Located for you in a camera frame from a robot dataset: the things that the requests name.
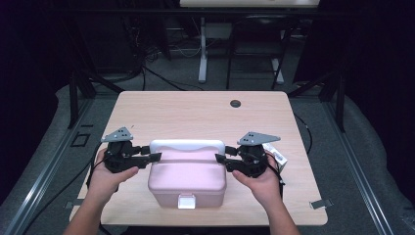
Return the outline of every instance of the hand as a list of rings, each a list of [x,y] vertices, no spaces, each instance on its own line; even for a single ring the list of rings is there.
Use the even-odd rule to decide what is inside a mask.
[[[138,167],[132,167],[120,173],[112,173],[102,162],[104,159],[104,153],[107,149],[103,149],[98,153],[96,166],[91,177],[88,193],[86,197],[93,198],[96,203],[101,205],[106,204],[116,188],[121,182],[131,178],[138,172]]]
[[[272,157],[268,157],[268,162],[275,167],[276,162]],[[279,180],[269,167],[257,178],[247,177],[238,170],[232,171],[232,174],[239,182],[251,189],[254,197],[265,209],[272,208],[273,204],[282,202]]]

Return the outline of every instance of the gray carpet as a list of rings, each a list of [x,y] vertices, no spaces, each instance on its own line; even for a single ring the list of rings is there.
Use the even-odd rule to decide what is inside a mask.
[[[159,57],[158,60],[148,63],[147,66],[171,80],[199,86],[204,90],[224,90],[226,75],[226,60],[222,56],[224,49],[220,44],[215,48],[213,45],[208,54],[207,83],[205,84],[200,84],[197,81],[199,55],[187,58],[179,53],[173,53],[171,62],[164,57]],[[292,84],[292,79],[301,48],[301,41],[292,41],[287,60],[283,66],[286,83],[277,86],[276,90],[290,92],[296,89],[296,86]],[[149,73],[146,77],[146,90],[174,89]],[[141,90],[142,85],[142,75],[119,84],[120,87],[126,90]],[[271,80],[269,82],[235,80],[231,82],[231,90],[269,90],[270,85]],[[182,87],[192,90],[197,89],[191,86]],[[73,131],[74,133],[79,132],[79,134],[88,135],[88,141],[84,147],[68,146],[65,149],[53,180],[44,192],[34,214],[39,212],[49,199],[82,170],[92,157],[93,150],[103,135],[103,130],[115,104],[116,94],[100,84],[96,84],[96,89],[99,94],[95,100],[88,101],[80,97],[81,104],[89,109],[80,120],[77,129]],[[331,199],[334,205],[327,209],[329,221],[326,225],[300,226],[300,232],[302,234],[378,234],[378,229],[349,168],[342,141],[336,134],[335,127],[330,124],[330,118],[332,117],[327,115],[325,104],[321,104],[315,97],[318,90],[318,88],[314,88],[303,97],[291,99],[291,104],[293,111],[306,122],[312,133],[312,148],[308,157],[322,198]],[[62,140],[69,135],[67,132],[69,124],[68,88],[63,88],[57,95],[60,98],[60,107],[53,123],[20,181],[1,206],[0,234],[5,234],[7,229],[10,229],[9,226],[11,223],[13,224],[13,219],[19,213],[24,198],[35,183],[37,176],[50,159],[54,158]],[[298,125],[304,147],[308,148],[310,138],[305,126],[300,121],[298,121]],[[393,233],[415,234],[415,230],[409,228],[402,221],[401,216],[405,213],[405,209],[411,206],[399,193],[393,179],[386,170],[387,156],[382,143],[370,123],[349,99],[346,99],[345,128],[346,137],[379,200]],[[85,175],[86,171],[83,171],[70,187],[37,217],[29,227],[27,234],[60,234],[64,231],[69,223],[70,214],[70,209],[65,209],[65,206],[67,206],[67,202],[73,202],[76,199]],[[121,234],[127,229],[121,226],[106,227],[112,234]]]

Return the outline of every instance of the pink box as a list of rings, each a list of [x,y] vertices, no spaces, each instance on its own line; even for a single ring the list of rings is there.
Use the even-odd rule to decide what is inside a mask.
[[[224,154],[219,140],[154,140],[149,189],[162,207],[194,209],[220,207],[226,190],[226,169],[214,154]]]

